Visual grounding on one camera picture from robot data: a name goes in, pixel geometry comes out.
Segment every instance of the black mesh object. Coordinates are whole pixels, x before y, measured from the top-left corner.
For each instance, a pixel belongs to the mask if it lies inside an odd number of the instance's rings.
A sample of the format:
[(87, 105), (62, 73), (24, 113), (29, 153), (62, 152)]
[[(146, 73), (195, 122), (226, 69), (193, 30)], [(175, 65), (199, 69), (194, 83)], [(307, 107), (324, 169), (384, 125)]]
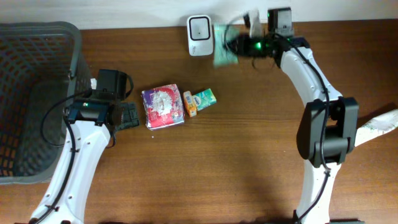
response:
[[(58, 100), (88, 89), (90, 78), (75, 26), (0, 24), (0, 184), (51, 177), (62, 148), (43, 142), (40, 122)], [(49, 141), (64, 142), (62, 106), (44, 128)]]

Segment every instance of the green packet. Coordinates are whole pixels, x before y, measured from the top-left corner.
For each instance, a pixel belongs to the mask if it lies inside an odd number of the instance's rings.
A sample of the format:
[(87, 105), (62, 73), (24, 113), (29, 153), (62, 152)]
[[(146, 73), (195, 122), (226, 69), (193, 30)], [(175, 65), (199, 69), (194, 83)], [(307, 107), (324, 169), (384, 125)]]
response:
[(216, 97), (213, 95), (211, 89), (207, 89), (203, 92), (192, 96), (198, 111), (205, 109), (206, 107), (217, 103)]

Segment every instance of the wooden table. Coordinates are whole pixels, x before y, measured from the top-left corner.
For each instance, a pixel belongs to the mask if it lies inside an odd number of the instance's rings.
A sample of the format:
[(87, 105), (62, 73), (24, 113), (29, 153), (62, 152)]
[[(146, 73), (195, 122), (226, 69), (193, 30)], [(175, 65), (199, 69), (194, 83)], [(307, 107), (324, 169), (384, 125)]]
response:
[[(320, 68), (359, 105), (359, 123), (398, 104), (398, 21), (295, 24)], [(295, 135), (303, 105), (273, 61), (240, 60), (213, 68), (191, 57), (184, 27), (84, 30), (91, 71), (132, 75), (142, 125), (118, 133), (99, 161), (86, 223), (238, 223), (290, 218), (303, 181)], [(185, 124), (145, 127), (140, 93), (176, 83), (181, 91), (211, 88), (217, 104)], [(398, 221), (398, 131), (356, 148), (346, 158), (330, 204), (333, 219)], [(26, 222), (48, 184), (0, 186), (1, 223)]]

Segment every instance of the white wall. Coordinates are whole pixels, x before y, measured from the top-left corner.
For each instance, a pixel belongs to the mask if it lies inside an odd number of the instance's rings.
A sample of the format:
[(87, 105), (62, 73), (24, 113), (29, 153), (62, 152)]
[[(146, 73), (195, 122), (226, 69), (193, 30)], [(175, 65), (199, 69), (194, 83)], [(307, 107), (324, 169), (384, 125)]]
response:
[(398, 18), (398, 0), (0, 0), (0, 22), (67, 21), (80, 29), (184, 26), (193, 14), (215, 22), (253, 8), (290, 6), (294, 21)]

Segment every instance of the small orange package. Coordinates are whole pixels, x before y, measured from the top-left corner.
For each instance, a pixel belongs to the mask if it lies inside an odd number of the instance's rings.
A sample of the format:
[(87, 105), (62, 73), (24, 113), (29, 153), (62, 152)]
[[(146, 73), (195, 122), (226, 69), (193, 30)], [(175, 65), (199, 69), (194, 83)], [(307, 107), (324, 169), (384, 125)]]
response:
[(185, 109), (189, 114), (189, 117), (193, 117), (197, 115), (197, 106), (192, 100), (192, 94), (190, 91), (186, 91), (183, 93)]

